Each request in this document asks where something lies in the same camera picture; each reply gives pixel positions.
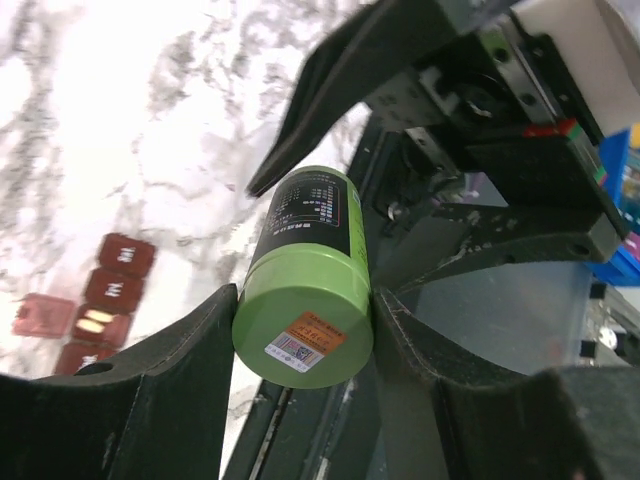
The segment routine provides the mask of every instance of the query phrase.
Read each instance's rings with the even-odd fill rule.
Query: marble surface
[[[79,301],[104,234],[159,248],[128,344],[242,284],[269,203],[244,187],[305,55],[365,1],[0,0],[0,372],[63,340],[13,336],[29,292]],[[305,164],[345,170],[356,107]],[[236,362],[226,464],[259,379]]]

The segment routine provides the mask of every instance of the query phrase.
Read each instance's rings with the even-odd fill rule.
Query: tin can
[[[276,189],[240,295],[233,343],[262,378],[341,383],[373,349],[360,199],[342,173],[307,167]]]

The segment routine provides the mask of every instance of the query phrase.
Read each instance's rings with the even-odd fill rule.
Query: red game piece
[[[98,256],[100,265],[108,270],[144,278],[155,260],[156,247],[119,233],[104,237]]]
[[[55,374],[73,375],[81,368],[109,358],[116,353],[115,350],[97,345],[85,345],[75,342],[67,343],[62,349],[60,358],[58,358]]]
[[[126,315],[138,308],[143,288],[142,279],[98,268],[91,274],[84,298],[96,307]]]
[[[86,304],[78,309],[71,336],[75,340],[119,349],[124,345],[130,328],[130,315],[111,314]]]
[[[24,297],[18,310],[13,333],[29,337],[61,338],[69,331],[75,308],[70,300],[30,293]]]

